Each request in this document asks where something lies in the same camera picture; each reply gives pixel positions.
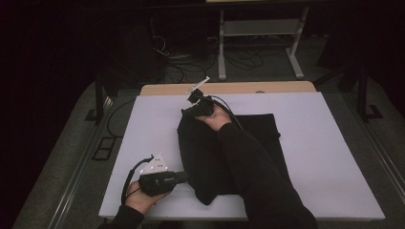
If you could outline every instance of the black cable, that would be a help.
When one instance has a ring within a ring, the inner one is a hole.
[[[245,51],[245,52],[235,52],[235,54],[241,59],[241,60],[250,60],[252,62],[252,66],[254,67],[261,67],[263,66],[263,64],[265,63],[265,61],[263,60],[263,57],[261,55],[258,54],[252,54],[249,57],[246,57],[245,55],[243,55],[243,53],[246,54],[250,54],[249,52]],[[254,58],[258,58],[259,59],[259,63],[256,63],[254,61]]]
[[[270,41],[267,41],[267,42],[264,44],[263,47],[261,47],[260,49],[258,49],[257,51],[255,51],[255,52],[253,52],[253,53],[250,53],[248,57],[244,57],[244,58],[242,58],[242,59],[249,59],[249,58],[252,58],[252,57],[254,57],[254,56],[256,56],[256,55],[261,56],[260,53],[261,53],[266,47],[268,47],[270,43],[271,43]]]
[[[134,168],[132,170],[129,171],[128,177],[125,180],[125,184],[124,187],[122,188],[122,194],[121,194],[121,204],[124,205],[125,204],[125,200],[127,199],[127,197],[129,197],[130,195],[127,195],[127,191],[128,191],[128,187],[129,187],[129,183],[131,182],[132,177],[134,176],[134,173],[136,171],[136,169],[139,167],[140,164],[144,163],[144,162],[150,162],[154,157],[151,156],[150,158],[145,158],[142,161],[138,162],[137,165],[134,166]]]
[[[124,104],[120,105],[118,108],[116,108],[116,109],[110,114],[110,116],[108,117],[108,120],[107,120],[107,132],[108,132],[108,134],[110,134],[111,136],[116,137],[116,138],[123,138],[123,137],[124,137],[123,135],[115,135],[115,134],[111,131],[111,129],[110,129],[111,118],[114,116],[114,114],[115,114],[117,111],[119,111],[119,110],[120,110],[121,108],[123,108],[125,105],[127,105],[127,104],[129,104],[129,103],[131,103],[131,102],[134,102],[134,101],[135,101],[135,99],[131,99],[131,100],[125,102]]]
[[[239,57],[240,57],[242,60],[251,59],[251,58],[253,58],[253,57],[255,57],[255,56],[261,56],[261,55],[260,55],[260,52],[262,52],[262,51],[263,51],[263,50],[258,50],[258,51],[255,51],[255,52],[253,52],[253,53],[250,53],[250,52],[248,52],[248,51],[240,51],[240,52],[246,53],[247,56],[242,56],[242,55],[240,54]]]
[[[128,198],[129,196],[133,195],[136,191],[138,191],[140,189],[140,187],[138,187],[138,189],[136,189],[134,192],[129,193],[126,198]]]
[[[190,62],[173,63],[173,62],[180,62],[180,61],[183,61],[184,59],[194,58],[194,57],[199,57],[199,58],[196,60],[191,60]],[[171,63],[171,64],[195,64],[202,60],[203,60],[203,57],[201,57],[201,56],[190,55],[190,56],[185,56],[182,58],[169,58],[169,63]]]
[[[248,65],[248,64],[246,64],[246,63],[244,63],[244,62],[238,61],[238,60],[232,58],[232,57],[231,57],[230,55],[228,55],[228,54],[225,54],[225,53],[224,53],[224,57],[225,57],[225,60],[226,60],[229,64],[231,64],[232,66],[234,66],[235,68],[238,68],[238,69],[241,69],[241,70],[253,70],[253,69],[256,68],[255,65]]]
[[[174,69],[177,69],[177,70],[180,71],[180,73],[181,73],[181,78],[180,78],[177,82],[174,81],[174,79],[172,78],[171,75],[169,75],[169,76],[170,76],[170,78],[172,79],[172,82],[173,82],[173,83],[176,83],[176,84],[182,83],[182,80],[183,80],[184,77],[186,76],[184,70],[183,70],[182,68],[180,68],[180,67],[175,66],[175,65],[168,65],[167,67],[168,67],[168,68],[174,68]]]
[[[204,69],[203,67],[201,67],[201,66],[199,66],[199,65],[194,65],[194,64],[187,64],[187,65],[191,65],[191,66],[197,67],[197,68],[199,68],[200,70],[199,70],[199,71],[193,71],[193,70],[189,70],[189,69],[186,69],[186,68],[182,68],[182,67],[179,67],[179,66],[176,66],[176,65],[173,65],[173,64],[168,64],[167,67],[172,67],[172,68],[175,68],[175,69],[178,69],[178,70],[181,71],[182,77],[181,77],[181,80],[179,80],[178,83],[181,83],[182,80],[183,80],[183,78],[186,76],[185,72],[190,72],[190,73],[201,73],[201,72],[203,72],[203,77],[206,77],[206,71],[205,71],[205,69]]]
[[[260,54],[260,56],[272,56],[272,55],[276,55],[276,54],[278,54],[278,53],[280,53],[280,52],[285,52],[285,51],[286,51],[286,48],[288,48],[288,47],[290,47],[290,45],[284,46],[284,47],[280,48],[280,50],[278,50],[278,51],[276,51],[276,52],[273,52],[273,53]]]
[[[234,122],[236,122],[236,124],[237,124],[237,126],[239,127],[239,129],[241,129],[241,130],[243,130],[244,128],[242,127],[242,125],[241,125],[241,122],[238,120],[238,118],[232,113],[232,111],[230,110],[230,109],[228,109],[229,108],[229,106],[226,104],[226,106],[224,106],[224,104],[222,104],[222,103],[220,103],[219,101],[217,101],[217,100],[215,100],[215,99],[212,99],[212,98],[208,98],[208,97],[204,97],[204,96],[196,96],[197,98],[199,98],[199,99],[203,99],[203,100],[207,100],[207,101],[211,101],[211,102],[213,102],[213,103],[215,103],[217,106],[219,106],[220,108],[222,108],[226,113],[228,113],[229,114],[229,116],[231,117],[231,119],[233,119],[233,121]]]
[[[211,63],[207,67],[203,67],[203,66],[195,64],[195,63],[198,63],[198,62],[201,62],[201,61],[203,61],[202,58],[198,59],[196,61],[192,61],[192,62],[176,63],[176,62],[173,62],[173,61],[169,61],[167,63],[167,65],[168,65],[168,67],[178,68],[179,70],[183,70],[183,71],[189,72],[189,73],[203,72],[203,78],[205,78],[206,77],[206,71],[211,69],[215,65],[215,63],[217,61],[217,58],[214,57],[213,60],[211,61]],[[198,68],[199,70],[190,70],[190,69],[187,69],[186,66],[195,67],[195,68]]]

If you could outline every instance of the fabric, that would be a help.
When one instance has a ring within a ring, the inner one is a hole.
[[[280,175],[290,182],[273,114],[237,115],[273,159]],[[217,132],[194,117],[184,115],[178,128],[181,161],[197,199],[209,205],[217,195],[238,194]]]
[[[249,132],[227,123],[218,131],[250,228],[314,229],[315,217],[266,149]]]

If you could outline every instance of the white desk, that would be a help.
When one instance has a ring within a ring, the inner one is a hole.
[[[320,93],[220,94],[236,115],[274,114],[291,181],[318,219],[383,219],[366,180]],[[170,171],[182,171],[177,127],[187,95],[143,95],[135,102],[99,212],[113,218],[130,169],[163,153]],[[138,179],[136,171],[134,180]],[[149,219],[245,219],[238,196],[205,206],[180,184],[149,212]]]

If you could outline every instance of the person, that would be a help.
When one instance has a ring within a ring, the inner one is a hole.
[[[226,111],[214,105],[213,115],[196,118],[218,132],[238,193],[244,200],[249,228],[318,228],[315,217],[293,186],[282,179],[266,150],[249,132],[234,125]],[[137,182],[132,183],[128,193],[138,187]],[[111,224],[103,224],[99,229],[135,228],[151,207],[167,195],[150,198],[139,190],[119,207]]]

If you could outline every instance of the floor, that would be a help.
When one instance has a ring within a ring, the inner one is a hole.
[[[296,80],[284,48],[290,37],[253,37],[225,41],[228,82]],[[316,62],[326,37],[304,38],[296,53],[305,80],[314,81],[330,70]],[[215,48],[216,40],[210,40]],[[199,82],[206,75],[218,81],[216,55],[207,58],[178,54],[170,59],[164,83]],[[369,80],[368,104],[375,105],[384,118],[361,120],[355,110],[356,88],[350,93],[337,89],[340,75],[320,85],[330,111],[343,137],[368,181],[386,219],[381,221],[319,221],[320,228],[405,228],[405,121],[390,103],[383,89]],[[32,189],[14,228],[96,228],[104,221],[97,214],[120,145],[120,138],[111,146],[108,160],[92,157],[103,137],[123,135],[132,104],[139,91],[121,91],[107,99],[105,116],[98,126],[85,121],[95,108],[95,88],[90,86],[77,101],[40,178]],[[189,228],[211,228],[204,222],[188,222]],[[145,221],[143,227],[155,228]]]

